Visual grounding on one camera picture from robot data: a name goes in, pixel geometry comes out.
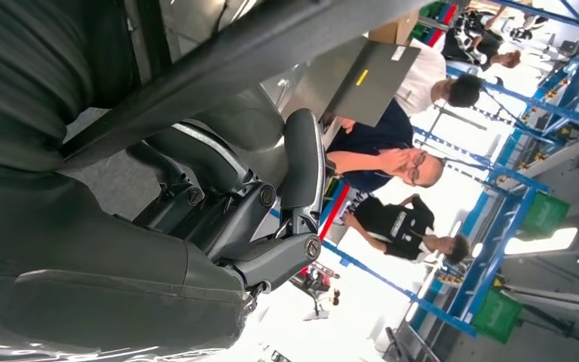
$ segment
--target bolt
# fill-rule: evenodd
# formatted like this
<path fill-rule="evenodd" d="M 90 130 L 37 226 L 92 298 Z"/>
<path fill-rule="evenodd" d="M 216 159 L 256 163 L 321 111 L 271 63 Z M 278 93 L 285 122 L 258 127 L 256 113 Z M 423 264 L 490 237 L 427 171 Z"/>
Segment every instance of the bolt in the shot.
<path fill-rule="evenodd" d="M 276 201 L 276 191 L 270 185 L 261 188 L 261 205 L 270 207 Z"/>
<path fill-rule="evenodd" d="M 308 238 L 305 245 L 305 255 L 310 260 L 314 260 L 320 255 L 320 240 L 317 237 L 311 236 Z"/>
<path fill-rule="evenodd" d="M 203 200 L 203 194 L 201 194 L 201 190 L 193 188 L 188 191 L 188 204 L 190 206 L 198 205 L 201 200 Z"/>

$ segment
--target laptop lid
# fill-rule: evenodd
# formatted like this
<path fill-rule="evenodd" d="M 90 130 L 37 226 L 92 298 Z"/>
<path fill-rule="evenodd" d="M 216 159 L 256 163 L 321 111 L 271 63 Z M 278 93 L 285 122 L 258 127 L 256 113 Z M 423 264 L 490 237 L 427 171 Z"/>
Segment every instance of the laptop lid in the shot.
<path fill-rule="evenodd" d="M 374 127 L 420 49 L 368 41 L 339 88 L 331 113 Z"/>

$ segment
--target white shirt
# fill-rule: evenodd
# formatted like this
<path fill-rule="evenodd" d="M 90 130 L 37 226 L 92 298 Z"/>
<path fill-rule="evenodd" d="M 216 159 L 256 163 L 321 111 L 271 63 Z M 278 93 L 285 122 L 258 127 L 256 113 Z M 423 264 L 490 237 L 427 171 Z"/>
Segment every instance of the white shirt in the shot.
<path fill-rule="evenodd" d="M 431 88 L 438 81 L 446 79 L 447 69 L 445 58 L 439 51 L 416 39 L 412 39 L 409 46 L 419 48 L 421 52 L 407 72 L 394 98 L 405 113 L 411 116 L 423 112 L 433 104 Z"/>
<path fill-rule="evenodd" d="M 427 235 L 429 235 L 429 234 L 433 234 L 433 230 L 427 228 Z M 428 255 L 432 254 L 432 251 L 429 250 L 429 249 L 425 246 L 425 243 L 422 242 L 422 241 L 421 241 L 421 244 L 418 245 L 418 249 L 419 249 L 421 252 L 418 254 L 418 258 L 416 258 L 416 260 L 413 261 L 413 262 L 415 262 L 415 263 L 417 263 L 417 264 L 420 263 L 420 262 L 423 262 L 423 261 L 425 260 L 425 258 L 427 258 Z"/>

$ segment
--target gray floor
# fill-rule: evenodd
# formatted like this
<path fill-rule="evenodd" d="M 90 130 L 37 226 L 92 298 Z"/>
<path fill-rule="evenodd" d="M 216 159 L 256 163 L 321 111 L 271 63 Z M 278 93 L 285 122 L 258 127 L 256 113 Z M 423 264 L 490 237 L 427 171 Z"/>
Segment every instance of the gray floor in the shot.
<path fill-rule="evenodd" d="M 68 138 L 105 114 L 105 109 L 88 109 L 70 125 Z M 119 152 L 83 170 L 64 174 L 74 177 L 96 196 L 101 208 L 111 214 L 134 218 L 158 194 L 154 174 L 147 167 Z"/>

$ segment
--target cardboard box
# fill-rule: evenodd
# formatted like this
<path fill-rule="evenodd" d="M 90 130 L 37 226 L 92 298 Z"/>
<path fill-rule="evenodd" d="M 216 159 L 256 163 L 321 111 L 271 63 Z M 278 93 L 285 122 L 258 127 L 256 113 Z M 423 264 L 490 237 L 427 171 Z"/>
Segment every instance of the cardboard box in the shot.
<path fill-rule="evenodd" d="M 369 32 L 369 40 L 388 44 L 405 44 L 418 22 L 418 10 L 403 15 Z"/>

